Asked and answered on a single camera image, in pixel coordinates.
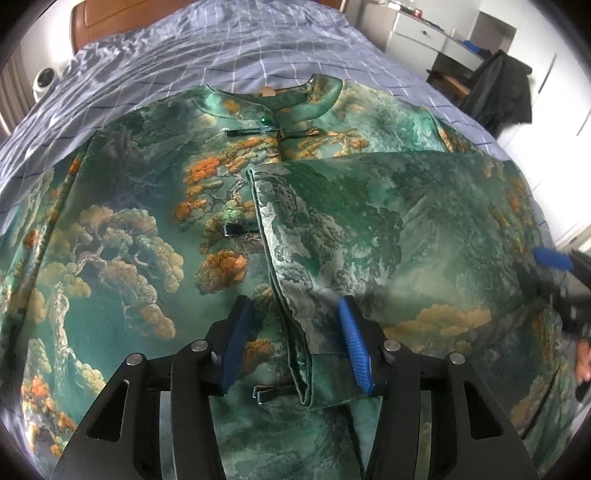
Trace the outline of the person's right hand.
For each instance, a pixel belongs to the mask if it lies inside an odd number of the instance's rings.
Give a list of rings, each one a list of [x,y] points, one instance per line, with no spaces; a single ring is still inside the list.
[[[577,344],[574,373],[578,385],[591,380],[591,348],[587,339],[581,339]]]

